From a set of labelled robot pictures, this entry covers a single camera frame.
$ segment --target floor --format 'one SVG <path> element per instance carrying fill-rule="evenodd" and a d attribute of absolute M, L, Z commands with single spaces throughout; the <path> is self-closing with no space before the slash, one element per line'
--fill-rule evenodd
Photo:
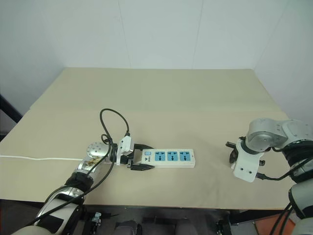
<path fill-rule="evenodd" d="M 0 234 L 10 235 L 32 220 L 41 205 L 26 205 L 17 201 L 0 201 Z M 188 218 L 196 227 L 198 235 L 216 235 L 216 222 L 228 214 L 223 210 L 166 209 L 166 208 L 123 208 L 89 206 L 89 212 L 101 212 L 102 219 L 97 235 L 111 235 L 117 223 L 135 220 L 143 227 L 144 235 L 173 235 L 175 222 Z M 80 221 L 74 235 L 81 235 L 84 222 Z M 258 235 L 253 223 L 232 226 L 233 235 Z"/>

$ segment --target white cable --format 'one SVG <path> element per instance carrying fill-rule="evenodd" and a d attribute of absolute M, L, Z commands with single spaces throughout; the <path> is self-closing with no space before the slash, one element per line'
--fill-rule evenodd
<path fill-rule="evenodd" d="M 35 161 L 45 161 L 45 160 L 65 160 L 65 161 L 81 161 L 79 158 L 30 158 L 23 156 L 9 156 L 9 155 L 0 155 L 0 158 L 20 158 L 27 160 L 35 160 Z"/>

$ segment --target beige tabletop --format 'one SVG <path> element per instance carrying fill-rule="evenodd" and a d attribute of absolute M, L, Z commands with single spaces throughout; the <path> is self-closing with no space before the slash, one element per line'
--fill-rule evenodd
<path fill-rule="evenodd" d="M 253 119 L 287 118 L 252 70 L 67 68 L 0 142 L 0 154 L 82 159 L 104 133 L 102 108 L 123 114 L 136 143 L 193 148 L 196 165 L 148 171 L 115 166 L 86 204 L 280 209 L 288 203 L 290 179 L 248 183 L 233 176 L 228 162 L 225 142 L 244 136 Z M 118 142 L 125 124 L 110 113 L 104 120 Z M 259 172 L 277 177 L 288 170 L 280 153 L 264 159 Z M 44 201 L 78 163 L 0 158 L 0 198 Z"/>

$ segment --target power strip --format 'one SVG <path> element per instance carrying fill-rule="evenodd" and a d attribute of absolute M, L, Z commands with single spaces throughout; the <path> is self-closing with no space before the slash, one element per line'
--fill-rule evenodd
<path fill-rule="evenodd" d="M 193 149 L 143 149 L 141 163 L 159 168 L 194 168 L 196 160 Z"/>

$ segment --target electrical outlet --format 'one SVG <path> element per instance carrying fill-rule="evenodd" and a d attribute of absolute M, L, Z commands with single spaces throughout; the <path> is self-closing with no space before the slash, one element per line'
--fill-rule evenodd
<path fill-rule="evenodd" d="M 179 160 L 190 161 L 190 153 L 189 152 L 179 152 Z"/>
<path fill-rule="evenodd" d="M 143 149 L 140 162 L 160 168 L 194 168 L 196 159 L 190 148 Z"/>
<path fill-rule="evenodd" d="M 156 161 L 165 161 L 165 152 L 156 152 L 155 154 L 155 160 Z"/>
<path fill-rule="evenodd" d="M 176 151 L 167 152 L 167 160 L 168 161 L 177 161 L 178 160 L 177 152 Z"/>

